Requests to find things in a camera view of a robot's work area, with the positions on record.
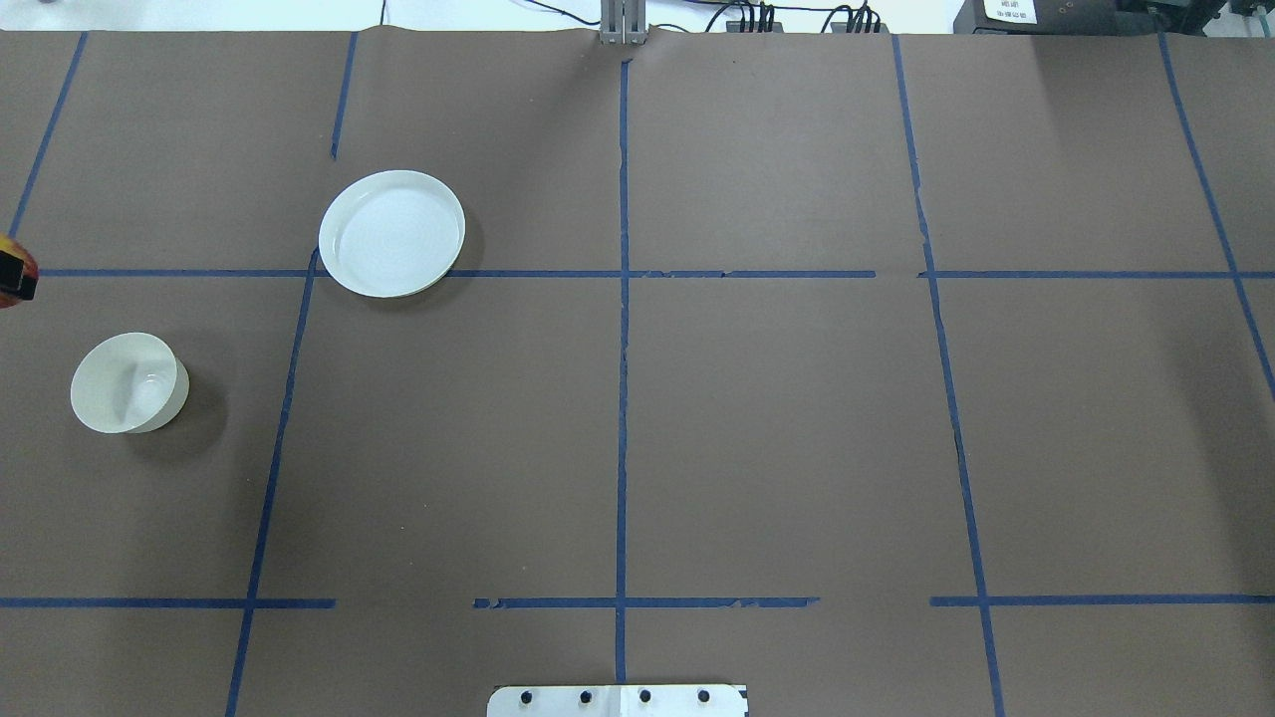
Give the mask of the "red yellow apple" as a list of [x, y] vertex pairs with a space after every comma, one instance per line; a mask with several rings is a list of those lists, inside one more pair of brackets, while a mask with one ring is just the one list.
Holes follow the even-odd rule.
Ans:
[[34, 256], [13, 237], [1, 233], [1, 309], [32, 301], [38, 277]]

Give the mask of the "white bowl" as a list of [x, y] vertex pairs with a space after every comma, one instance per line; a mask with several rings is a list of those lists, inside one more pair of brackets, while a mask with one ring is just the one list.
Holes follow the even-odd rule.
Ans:
[[99, 434], [145, 434], [168, 425], [187, 401], [185, 364], [164, 339], [133, 332], [105, 339], [73, 373], [70, 404]]

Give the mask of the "white round plate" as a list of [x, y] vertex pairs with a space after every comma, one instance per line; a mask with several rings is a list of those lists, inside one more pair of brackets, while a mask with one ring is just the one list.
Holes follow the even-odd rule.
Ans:
[[319, 260], [363, 299], [408, 299], [454, 267], [465, 242], [459, 196], [414, 168], [386, 168], [338, 191], [317, 231]]

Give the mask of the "black box with label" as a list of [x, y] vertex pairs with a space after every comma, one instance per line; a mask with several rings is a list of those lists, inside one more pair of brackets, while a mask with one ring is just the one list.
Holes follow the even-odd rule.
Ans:
[[1121, 36], [1156, 34], [1156, 18], [1119, 1], [965, 1], [952, 34]]

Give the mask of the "aluminium frame post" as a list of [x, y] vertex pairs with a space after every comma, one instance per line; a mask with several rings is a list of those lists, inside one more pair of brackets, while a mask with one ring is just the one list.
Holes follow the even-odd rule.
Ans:
[[645, 0], [602, 0], [601, 43], [606, 46], [643, 45], [649, 37]]

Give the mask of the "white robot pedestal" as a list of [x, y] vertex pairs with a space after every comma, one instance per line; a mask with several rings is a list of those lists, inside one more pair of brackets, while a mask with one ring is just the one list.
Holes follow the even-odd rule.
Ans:
[[504, 686], [487, 716], [747, 716], [747, 689], [732, 684]]

